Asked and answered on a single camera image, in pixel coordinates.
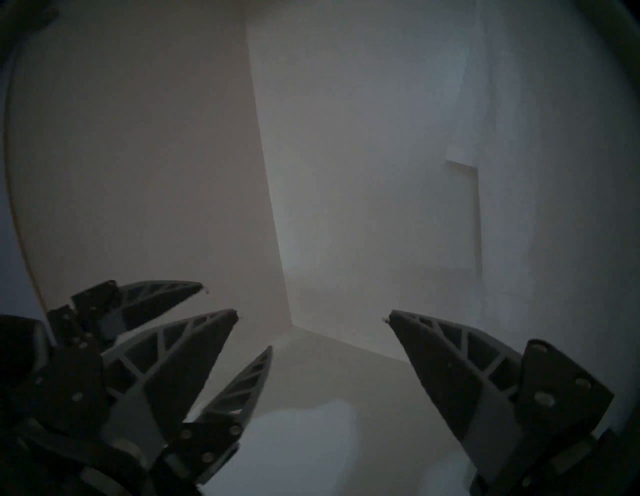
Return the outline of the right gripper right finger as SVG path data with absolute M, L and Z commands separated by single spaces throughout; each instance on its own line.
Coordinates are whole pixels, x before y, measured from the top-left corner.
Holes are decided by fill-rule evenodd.
M 527 473 L 590 435 L 614 394 L 551 343 L 523 353 L 475 328 L 393 310 L 386 320 L 479 473 Z

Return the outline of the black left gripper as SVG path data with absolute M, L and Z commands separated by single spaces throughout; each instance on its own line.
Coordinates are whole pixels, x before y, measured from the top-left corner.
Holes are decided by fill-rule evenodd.
M 162 316 L 204 285 L 197 281 L 103 281 L 72 295 L 81 328 L 101 346 Z M 44 322 L 1 314 L 1 397 L 103 396 L 103 359 L 96 340 L 69 313 L 54 315 L 52 343 Z

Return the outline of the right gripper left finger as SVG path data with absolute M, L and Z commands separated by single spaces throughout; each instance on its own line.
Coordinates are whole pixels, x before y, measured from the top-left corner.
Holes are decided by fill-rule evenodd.
M 237 322 L 234 309 L 205 313 L 100 351 L 102 397 L 11 397 L 15 430 L 65 458 L 97 458 L 116 439 L 157 458 L 178 433 Z

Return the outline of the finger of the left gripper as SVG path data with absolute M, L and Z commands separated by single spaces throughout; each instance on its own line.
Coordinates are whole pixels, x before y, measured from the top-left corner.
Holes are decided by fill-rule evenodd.
M 164 448 L 165 485 L 204 485 L 238 452 L 273 358 L 269 345 Z

